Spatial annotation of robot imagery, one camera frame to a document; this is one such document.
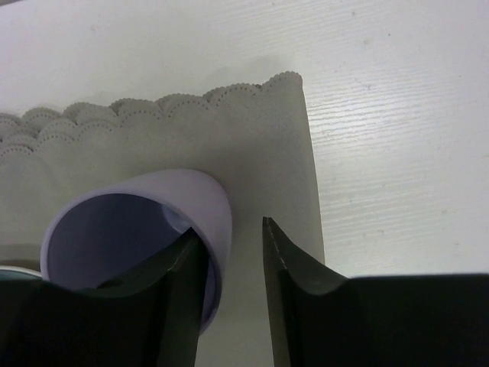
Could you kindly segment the white plate with green rim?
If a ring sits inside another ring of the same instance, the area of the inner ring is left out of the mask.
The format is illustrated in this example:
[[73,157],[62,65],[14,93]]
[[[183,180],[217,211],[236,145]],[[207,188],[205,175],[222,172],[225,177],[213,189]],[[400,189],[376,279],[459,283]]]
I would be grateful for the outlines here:
[[0,267],[1,281],[35,281],[41,280],[42,275],[39,271],[29,268],[2,265]]

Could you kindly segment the purple plastic cup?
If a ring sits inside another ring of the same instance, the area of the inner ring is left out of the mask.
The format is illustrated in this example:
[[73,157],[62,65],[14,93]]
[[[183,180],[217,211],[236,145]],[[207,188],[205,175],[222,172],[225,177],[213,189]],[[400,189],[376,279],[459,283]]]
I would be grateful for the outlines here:
[[203,241],[209,269],[201,329],[217,313],[232,244],[232,210],[222,186],[190,169],[155,171],[86,193],[45,232],[43,279],[70,290],[99,286],[171,245],[187,229]]

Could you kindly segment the grey cloth napkin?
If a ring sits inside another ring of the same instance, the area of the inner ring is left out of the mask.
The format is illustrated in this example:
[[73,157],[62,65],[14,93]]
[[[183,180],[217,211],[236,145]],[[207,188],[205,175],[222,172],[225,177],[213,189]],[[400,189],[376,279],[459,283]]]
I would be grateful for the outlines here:
[[199,366],[271,366],[262,258],[270,217],[324,258],[319,193],[299,74],[109,106],[77,102],[1,114],[1,261],[32,265],[49,221],[69,201],[153,171],[189,168],[215,178],[232,207],[231,259]]

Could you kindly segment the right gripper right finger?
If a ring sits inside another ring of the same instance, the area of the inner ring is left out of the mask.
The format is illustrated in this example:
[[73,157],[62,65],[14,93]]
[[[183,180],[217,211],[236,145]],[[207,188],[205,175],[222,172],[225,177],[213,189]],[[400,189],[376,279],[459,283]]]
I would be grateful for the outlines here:
[[347,278],[262,224],[277,366],[486,366],[488,277]]

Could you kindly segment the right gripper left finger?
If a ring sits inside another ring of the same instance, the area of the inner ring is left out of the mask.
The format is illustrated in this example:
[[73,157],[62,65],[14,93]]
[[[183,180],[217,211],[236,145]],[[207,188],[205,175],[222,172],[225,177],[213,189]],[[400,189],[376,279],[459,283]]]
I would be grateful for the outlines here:
[[208,255],[193,230],[95,289],[1,282],[3,366],[192,366]]

